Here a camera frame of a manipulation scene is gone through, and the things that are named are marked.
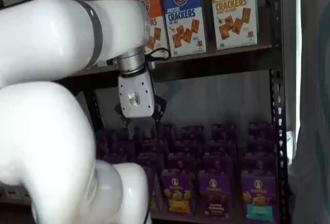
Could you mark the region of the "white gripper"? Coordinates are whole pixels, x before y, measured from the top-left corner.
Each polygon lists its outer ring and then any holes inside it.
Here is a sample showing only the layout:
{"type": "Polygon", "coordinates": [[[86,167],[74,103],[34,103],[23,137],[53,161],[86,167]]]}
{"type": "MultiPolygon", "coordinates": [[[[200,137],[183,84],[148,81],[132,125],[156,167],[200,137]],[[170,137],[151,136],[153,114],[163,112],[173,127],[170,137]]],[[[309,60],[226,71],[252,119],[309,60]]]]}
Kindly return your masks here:
{"type": "Polygon", "coordinates": [[[167,101],[155,95],[149,71],[136,76],[118,77],[120,104],[114,108],[128,131],[129,139],[135,135],[131,118],[150,117],[155,121],[156,134],[159,134],[160,121],[165,113],[167,101]]]}

